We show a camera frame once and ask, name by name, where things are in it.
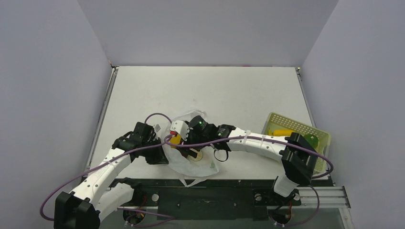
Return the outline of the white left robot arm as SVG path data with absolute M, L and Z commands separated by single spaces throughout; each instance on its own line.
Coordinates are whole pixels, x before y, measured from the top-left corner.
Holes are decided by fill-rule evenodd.
M 136 158 L 142 156 L 149 164 L 166 165 L 158 128 L 137 122 L 134 130 L 117 138 L 105 159 L 87 178 L 69 193 L 61 192 L 55 200 L 55 229 L 97 229 L 101 222 L 123 204 L 143 202 L 139 185 L 116 177 Z

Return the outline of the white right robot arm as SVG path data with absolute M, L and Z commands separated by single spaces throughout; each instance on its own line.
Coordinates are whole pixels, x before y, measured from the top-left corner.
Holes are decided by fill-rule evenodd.
M 276 204 L 283 203 L 297 186 L 311 184 L 317 162 L 315 148 L 299 133 L 260 135 L 233 125 L 216 126 L 200 115 L 190 121 L 175 121 L 171 131 L 181 136 L 183 145 L 195 150 L 211 146 L 214 151 L 247 152 L 280 162 L 284 174 L 276 178 L 269 191 L 270 199 Z

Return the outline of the white plastic bag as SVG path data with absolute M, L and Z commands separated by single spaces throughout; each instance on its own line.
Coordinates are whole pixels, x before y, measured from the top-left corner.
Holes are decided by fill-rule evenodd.
M 183 157 L 179 150 L 165 144 L 164 154 L 168 160 L 168 167 L 174 170 L 178 179 L 185 187 L 194 186 L 220 172 L 219 162 L 213 156 L 213 149 L 206 146 L 200 152 L 202 158 L 194 161 Z

